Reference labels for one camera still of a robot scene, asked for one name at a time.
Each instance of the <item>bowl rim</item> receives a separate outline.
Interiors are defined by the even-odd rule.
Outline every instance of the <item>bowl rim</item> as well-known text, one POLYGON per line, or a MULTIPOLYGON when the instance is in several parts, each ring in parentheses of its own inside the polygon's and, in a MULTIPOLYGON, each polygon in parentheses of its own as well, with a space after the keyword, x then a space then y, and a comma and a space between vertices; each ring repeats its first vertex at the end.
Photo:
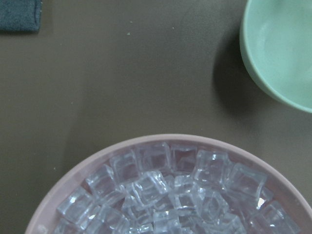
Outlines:
POLYGON ((251 50, 250 50, 250 46, 249 46, 249 40, 248 40, 248 37, 247 37, 247 24, 248 24, 248 17, 249 17, 249 12, 250 12, 250 8, 251 8, 251 4, 254 0, 248 0, 247 4, 246 4, 246 7, 245 7, 245 11, 244 11, 244 15, 243 15, 243 19, 242 19, 242 23, 241 23, 241 28, 242 28, 242 33, 241 33, 241 36, 243 37, 243 41, 244 41, 244 47, 245 47, 245 51, 246 51, 246 55, 248 56, 249 58, 249 63, 251 65, 251 67, 253 68, 254 72, 256 73, 256 75, 258 76, 258 82, 261 82, 265 88, 271 92, 272 95, 274 95, 278 100, 280 100, 281 102, 291 106, 291 107, 294 107, 294 108, 297 108, 299 110, 302 110, 302 111, 305 111, 305 112, 308 112, 308 113, 312 113, 312 107, 307 107, 307 106, 304 106, 304 105, 301 105, 289 98, 287 98, 286 96, 280 94, 278 91, 276 91, 271 85, 269 82, 267 82, 266 79, 264 79, 264 76, 262 76, 260 70, 258 69, 258 67, 256 66, 256 64, 254 63, 254 60, 253 60, 253 57, 252 57, 252 53, 251 53, 251 50))
POLYGON ((41 203, 38 205, 36 211, 34 212, 28 226, 26 229, 25 234, 33 234, 35 227, 36 227, 36 221, 38 220, 39 216, 41 215, 42 211, 45 209, 45 206, 48 204, 48 201, 50 200, 53 195, 59 191, 59 189, 70 179, 73 175, 75 175, 77 172, 79 172, 81 169, 85 168, 87 165, 91 164, 94 160, 97 158, 100 158, 104 155, 109 155, 113 153, 116 150, 131 147, 138 144, 144 144, 148 142, 153 141, 192 141, 192 142, 198 142, 202 144, 210 144, 213 146, 217 146, 219 148, 228 149, 229 151, 232 151, 236 154, 239 154, 242 158, 248 159, 255 164, 259 165, 262 168, 266 168, 270 171, 270 173, 276 177, 279 181, 282 181, 286 187, 288 187, 293 195, 297 198, 298 202, 302 205, 303 209, 307 212, 310 219, 312 220, 312 208, 308 204, 308 202, 305 200, 303 195, 275 168, 270 166, 265 161, 261 160, 260 158, 256 157, 255 155, 238 148, 234 145, 228 144, 226 142, 204 137, 204 136, 195 136, 195 135, 187 135, 187 134, 157 134, 157 135, 149 135, 149 136, 141 136, 136 137, 133 139, 125 140, 119 143, 116 143, 112 146, 109 146, 107 148, 104 148, 95 154, 87 157, 85 160, 81 161, 79 164, 77 164, 75 167, 73 167, 70 171, 68 171, 52 188, 51 190, 46 194, 46 196, 43 198, 41 203))

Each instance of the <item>blue cloth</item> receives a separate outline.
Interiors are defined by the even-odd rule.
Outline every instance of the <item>blue cloth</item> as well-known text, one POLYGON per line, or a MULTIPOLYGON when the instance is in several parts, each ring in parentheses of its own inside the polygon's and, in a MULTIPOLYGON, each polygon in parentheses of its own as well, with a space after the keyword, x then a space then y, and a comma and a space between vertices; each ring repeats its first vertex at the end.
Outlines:
POLYGON ((40 16, 41 0, 0 0, 0 31, 38 31, 40 16))

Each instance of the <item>bowl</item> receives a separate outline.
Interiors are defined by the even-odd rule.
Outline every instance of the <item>bowl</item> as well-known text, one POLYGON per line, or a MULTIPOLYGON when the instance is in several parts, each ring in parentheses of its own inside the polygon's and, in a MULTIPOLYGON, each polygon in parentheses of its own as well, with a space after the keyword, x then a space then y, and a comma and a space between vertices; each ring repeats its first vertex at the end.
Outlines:
POLYGON ((312 2, 249 0, 240 28, 248 73, 268 95, 312 113, 312 2))
POLYGON ((42 200, 27 227, 26 234, 50 234, 59 220, 58 205, 108 159, 137 145, 164 141, 169 144, 192 144, 201 149, 227 152, 230 160, 266 173, 268 175, 266 187, 274 193, 275 200, 281 203, 285 211, 297 223, 302 234, 311 233, 311 207, 299 191, 273 167, 256 156, 222 141, 201 136, 164 134, 143 136, 115 144, 79 163, 64 175, 42 200))

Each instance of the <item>pink bowl rim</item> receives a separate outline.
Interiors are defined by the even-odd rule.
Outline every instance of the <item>pink bowl rim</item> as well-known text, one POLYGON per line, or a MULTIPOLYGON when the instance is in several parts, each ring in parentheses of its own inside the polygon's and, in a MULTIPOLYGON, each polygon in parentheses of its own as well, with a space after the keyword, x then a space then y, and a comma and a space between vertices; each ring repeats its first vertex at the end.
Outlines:
POLYGON ((114 144, 112 146, 109 146, 103 150, 100 150, 96 152, 95 154, 89 156, 79 164, 77 164, 74 168, 72 168, 69 172, 67 172, 53 187, 52 189, 47 193, 47 195, 43 198, 39 206, 37 207, 35 213, 33 214, 25 234, 31 234, 32 230, 35 227, 36 221, 42 211, 45 208, 45 205, 48 203, 50 198, 64 185, 66 181, 68 181, 73 175, 75 175, 77 172, 82 170, 84 167, 92 163, 97 158, 108 155, 116 150, 147 143, 147 142, 153 142, 153 141, 169 141, 169 140, 181 140, 181 141, 195 141, 202 144, 211 144, 220 148, 228 149, 232 152, 235 152, 239 155, 241 155, 242 158, 246 158, 255 164, 259 165, 260 167, 266 168, 268 171, 271 172, 271 174, 276 177, 278 180, 282 181, 286 187, 288 187, 292 193, 295 195, 295 197, 298 199, 298 202, 302 205, 303 209, 306 210, 306 212, 309 214, 310 219, 312 220, 312 208, 308 204, 308 202, 305 200, 305 198, 302 196, 302 194, 275 168, 270 166, 268 163, 264 162, 263 160, 259 159, 255 155, 240 149, 236 146, 233 146, 231 144, 228 144, 226 142, 204 137, 204 136, 195 136, 195 135, 187 135, 187 134, 158 134, 158 135, 149 135, 149 136, 140 136, 133 139, 125 140, 120 143, 114 144))

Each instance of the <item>gray table surface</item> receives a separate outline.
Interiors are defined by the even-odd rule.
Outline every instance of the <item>gray table surface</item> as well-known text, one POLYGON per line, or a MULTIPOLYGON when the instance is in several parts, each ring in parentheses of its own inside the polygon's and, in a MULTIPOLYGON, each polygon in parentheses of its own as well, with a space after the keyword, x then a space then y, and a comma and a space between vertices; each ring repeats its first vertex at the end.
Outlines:
POLYGON ((44 1, 38 34, 0 33, 0 233, 23 233, 89 155, 160 133, 245 149, 312 204, 312 115, 250 79, 239 51, 245 4, 44 1))

